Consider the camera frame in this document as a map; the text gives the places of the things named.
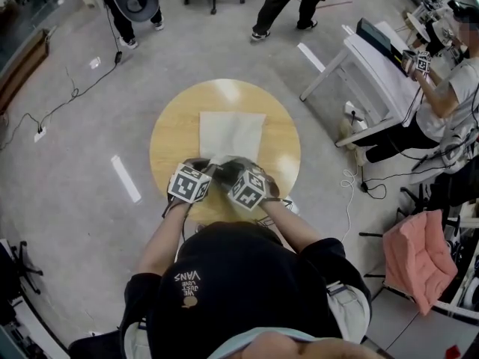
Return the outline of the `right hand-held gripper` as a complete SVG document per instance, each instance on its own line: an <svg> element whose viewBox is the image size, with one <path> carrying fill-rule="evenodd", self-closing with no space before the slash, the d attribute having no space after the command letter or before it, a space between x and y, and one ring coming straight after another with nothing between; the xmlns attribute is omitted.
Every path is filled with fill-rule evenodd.
<svg viewBox="0 0 479 359"><path fill-rule="evenodd" d="M249 160L235 158L216 168L213 179L237 206L252 211L262 202L279 200L275 180L262 168L249 168Z"/></svg>

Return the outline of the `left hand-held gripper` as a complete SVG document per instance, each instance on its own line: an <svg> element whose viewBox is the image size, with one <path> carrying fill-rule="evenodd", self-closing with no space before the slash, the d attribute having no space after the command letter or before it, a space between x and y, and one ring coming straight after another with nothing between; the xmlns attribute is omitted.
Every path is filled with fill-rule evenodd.
<svg viewBox="0 0 479 359"><path fill-rule="evenodd" d="M218 165L208 164L206 159L191 158L177 166L168 184L168 194L187 203L202 201L208 192ZM205 168L204 172L194 168Z"/></svg>

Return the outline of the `white cloth drawstring bag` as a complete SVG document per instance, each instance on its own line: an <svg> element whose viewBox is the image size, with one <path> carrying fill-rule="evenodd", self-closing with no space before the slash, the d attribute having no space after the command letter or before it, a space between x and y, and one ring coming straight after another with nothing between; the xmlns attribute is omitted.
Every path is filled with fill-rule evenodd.
<svg viewBox="0 0 479 359"><path fill-rule="evenodd" d="M257 162L265 114L202 111L199 119L200 157L222 164L236 157Z"/></svg>

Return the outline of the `person's right forearm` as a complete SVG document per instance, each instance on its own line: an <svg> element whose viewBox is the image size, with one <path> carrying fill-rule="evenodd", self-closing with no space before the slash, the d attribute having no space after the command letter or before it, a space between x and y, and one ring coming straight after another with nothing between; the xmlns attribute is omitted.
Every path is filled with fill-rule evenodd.
<svg viewBox="0 0 479 359"><path fill-rule="evenodd" d="M308 222L289 210L279 200L264 200L260 207L296 253L321 240L320 234Z"/></svg>

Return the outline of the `person's left forearm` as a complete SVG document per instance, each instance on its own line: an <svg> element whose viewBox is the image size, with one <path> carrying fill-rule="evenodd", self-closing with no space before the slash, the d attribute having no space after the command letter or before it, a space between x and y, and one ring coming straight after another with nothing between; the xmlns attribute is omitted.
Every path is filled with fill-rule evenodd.
<svg viewBox="0 0 479 359"><path fill-rule="evenodd" d="M183 223L190 203L173 201L162 223L147 243L138 266L138 273L164 275L174 263Z"/></svg>

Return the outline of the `round wooden table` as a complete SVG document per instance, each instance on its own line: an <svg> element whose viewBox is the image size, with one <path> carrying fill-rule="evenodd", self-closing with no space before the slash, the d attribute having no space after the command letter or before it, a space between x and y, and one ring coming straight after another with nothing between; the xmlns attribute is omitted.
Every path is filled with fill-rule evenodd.
<svg viewBox="0 0 479 359"><path fill-rule="evenodd" d="M153 129L150 166L163 194L177 166L201 158L199 119L202 111L235 111L265 114L256 165L276 182L279 201L286 200L299 173L301 148L296 127L285 107L265 90L239 80L216 79L194 85L165 107Z"/></svg>

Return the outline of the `person's black t-shirt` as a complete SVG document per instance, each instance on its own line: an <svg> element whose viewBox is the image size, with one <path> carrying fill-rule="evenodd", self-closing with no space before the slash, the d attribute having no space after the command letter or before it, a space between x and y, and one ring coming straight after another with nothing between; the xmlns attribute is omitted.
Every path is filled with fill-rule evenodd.
<svg viewBox="0 0 479 359"><path fill-rule="evenodd" d="M139 322L152 359L207 359L231 337L258 327L341 338L326 287L340 281L370 292L342 243L321 239L299 253L268 229L216 222L190 237L164 275L141 273L126 285L120 350Z"/></svg>

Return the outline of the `white desk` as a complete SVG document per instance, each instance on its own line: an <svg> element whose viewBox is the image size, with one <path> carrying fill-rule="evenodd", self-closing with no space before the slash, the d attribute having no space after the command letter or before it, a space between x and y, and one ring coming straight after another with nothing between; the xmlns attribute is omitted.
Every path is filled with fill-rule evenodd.
<svg viewBox="0 0 479 359"><path fill-rule="evenodd" d="M394 49L393 61L359 34L361 27L390 43ZM387 22L374 25L362 18L356 31L343 40L339 53L300 94L299 98L304 102L332 73L337 73L353 92L360 104L360 108L355 110L355 117L364 115L367 128L336 141L337 147L397 124L410 124L421 101L421 93L418 83L411 80L400 66L402 51L408 48Z"/></svg>

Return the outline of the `long black box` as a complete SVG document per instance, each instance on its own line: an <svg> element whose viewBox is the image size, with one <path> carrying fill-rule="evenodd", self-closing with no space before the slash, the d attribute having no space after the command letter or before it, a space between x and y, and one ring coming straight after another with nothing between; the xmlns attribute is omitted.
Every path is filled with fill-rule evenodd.
<svg viewBox="0 0 479 359"><path fill-rule="evenodd" d="M402 74L406 72L402 68L403 52L397 49L391 39L382 33L376 26L365 18L361 18L356 25L356 33L363 40L369 43L375 50L390 60Z"/></svg>

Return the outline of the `wooden step platform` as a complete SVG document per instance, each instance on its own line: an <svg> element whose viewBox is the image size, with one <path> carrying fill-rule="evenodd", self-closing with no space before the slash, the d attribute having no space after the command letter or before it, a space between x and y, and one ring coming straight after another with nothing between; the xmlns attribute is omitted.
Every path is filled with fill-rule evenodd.
<svg viewBox="0 0 479 359"><path fill-rule="evenodd" d="M7 111L21 87L48 56L49 32L42 28L26 42L0 73L0 115Z"/></svg>

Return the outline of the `black chair base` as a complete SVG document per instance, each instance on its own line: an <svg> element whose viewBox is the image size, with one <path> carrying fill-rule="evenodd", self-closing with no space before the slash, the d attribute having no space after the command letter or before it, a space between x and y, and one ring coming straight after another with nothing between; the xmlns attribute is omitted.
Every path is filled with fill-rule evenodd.
<svg viewBox="0 0 479 359"><path fill-rule="evenodd" d="M31 274L43 276L43 271L25 262L27 247L25 240L20 241L18 246L10 245L6 240L0 241L0 310L13 308L11 302L23 295L22 279L35 294L41 294Z"/></svg>

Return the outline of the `black seat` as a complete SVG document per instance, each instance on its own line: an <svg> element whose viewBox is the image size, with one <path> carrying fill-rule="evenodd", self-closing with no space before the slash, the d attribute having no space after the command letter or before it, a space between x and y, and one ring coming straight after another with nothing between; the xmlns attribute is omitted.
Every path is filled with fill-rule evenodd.
<svg viewBox="0 0 479 359"><path fill-rule="evenodd" d="M120 331L76 340L67 350L70 359L123 359L120 350Z"/></svg>

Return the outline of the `grey desk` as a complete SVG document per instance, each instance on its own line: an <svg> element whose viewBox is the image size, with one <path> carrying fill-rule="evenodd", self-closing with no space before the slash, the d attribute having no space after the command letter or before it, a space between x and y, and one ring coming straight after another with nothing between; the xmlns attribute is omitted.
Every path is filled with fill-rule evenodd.
<svg viewBox="0 0 479 359"><path fill-rule="evenodd" d="M372 310L366 337L394 359L446 359L453 347L463 356L479 334L479 326L435 310L423 316L413 302L389 289L379 291Z"/></svg>

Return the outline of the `small round white table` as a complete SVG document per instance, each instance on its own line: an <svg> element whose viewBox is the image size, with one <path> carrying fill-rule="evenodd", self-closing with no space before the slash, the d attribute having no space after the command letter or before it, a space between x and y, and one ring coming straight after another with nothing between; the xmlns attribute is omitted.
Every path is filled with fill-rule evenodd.
<svg viewBox="0 0 479 359"><path fill-rule="evenodd" d="M426 27L424 24L422 24L415 16L413 16L411 13L406 14L407 20L410 22L410 24L413 27L413 30L416 31L418 34L421 35L421 37L427 42L430 42L430 36L426 31Z"/></svg>

